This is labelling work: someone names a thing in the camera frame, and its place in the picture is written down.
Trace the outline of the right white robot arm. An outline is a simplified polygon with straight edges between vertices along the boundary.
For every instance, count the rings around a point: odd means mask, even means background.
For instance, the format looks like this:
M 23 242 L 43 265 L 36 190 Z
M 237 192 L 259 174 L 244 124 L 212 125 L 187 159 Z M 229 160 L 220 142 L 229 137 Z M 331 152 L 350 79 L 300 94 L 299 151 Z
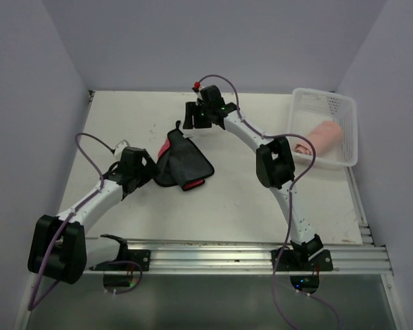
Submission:
M 195 82 L 192 90 L 197 100 L 186 103 L 183 128 L 205 129 L 217 125 L 238 137 L 255 153 L 257 178 L 272 192 L 287 220 L 285 242 L 292 245 L 289 251 L 292 260 L 299 269 L 310 269 L 324 246 L 296 201 L 295 185 L 300 176 L 295 176 L 287 136 L 262 133 L 246 120 L 238 103 L 225 102 L 215 85 L 203 87 Z

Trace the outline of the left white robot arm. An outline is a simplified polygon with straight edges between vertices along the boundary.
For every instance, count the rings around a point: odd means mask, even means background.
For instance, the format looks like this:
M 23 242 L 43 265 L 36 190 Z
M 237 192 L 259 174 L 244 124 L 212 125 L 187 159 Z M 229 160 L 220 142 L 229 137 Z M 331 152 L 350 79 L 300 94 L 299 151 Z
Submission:
M 144 148 L 125 147 L 120 159 L 96 187 L 71 208 L 56 216 L 43 215 L 36 223 L 28 257 L 28 270 L 74 284 L 91 267 L 107 263 L 114 270 L 129 262 L 127 242 L 103 234 L 88 243 L 89 229 L 112 207 L 144 186 L 160 170 Z

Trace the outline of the black cloth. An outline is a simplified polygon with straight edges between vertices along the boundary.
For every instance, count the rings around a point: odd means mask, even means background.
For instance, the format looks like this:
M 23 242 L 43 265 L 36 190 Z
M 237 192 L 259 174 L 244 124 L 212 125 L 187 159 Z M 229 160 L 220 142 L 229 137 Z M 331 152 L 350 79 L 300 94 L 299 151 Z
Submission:
M 163 188 L 179 186 L 187 192 L 205 184 L 215 173 L 210 161 L 201 150 L 180 129 L 181 121 L 175 129 L 167 133 L 165 143 L 159 150 L 157 166 L 160 173 L 154 178 Z

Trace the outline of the pink towel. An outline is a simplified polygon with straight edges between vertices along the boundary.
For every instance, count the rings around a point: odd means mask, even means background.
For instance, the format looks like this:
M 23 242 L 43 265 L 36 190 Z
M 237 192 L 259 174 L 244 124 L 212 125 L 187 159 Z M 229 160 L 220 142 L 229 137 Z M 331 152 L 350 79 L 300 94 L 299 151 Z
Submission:
M 293 151 L 300 155 L 327 157 L 343 139 L 343 129 L 333 121 L 323 121 L 311 130 L 304 139 L 299 138 Z

